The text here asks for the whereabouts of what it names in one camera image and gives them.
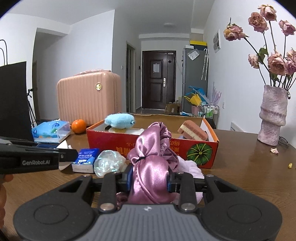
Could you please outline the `person's left hand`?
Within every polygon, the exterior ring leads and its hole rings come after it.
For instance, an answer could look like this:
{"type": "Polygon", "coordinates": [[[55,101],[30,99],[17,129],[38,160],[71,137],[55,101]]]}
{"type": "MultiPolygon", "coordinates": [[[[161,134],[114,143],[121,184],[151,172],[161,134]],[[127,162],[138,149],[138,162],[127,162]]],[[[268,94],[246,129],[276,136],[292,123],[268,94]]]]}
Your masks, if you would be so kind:
{"type": "Polygon", "coordinates": [[[0,193],[0,228],[3,228],[4,226],[4,217],[6,215],[6,211],[5,211],[5,204],[6,204],[6,189],[4,187],[4,183],[6,182],[11,182],[13,180],[14,176],[12,174],[9,175],[5,175],[3,179],[1,179],[1,181],[3,182],[1,184],[1,193],[0,193]]]}

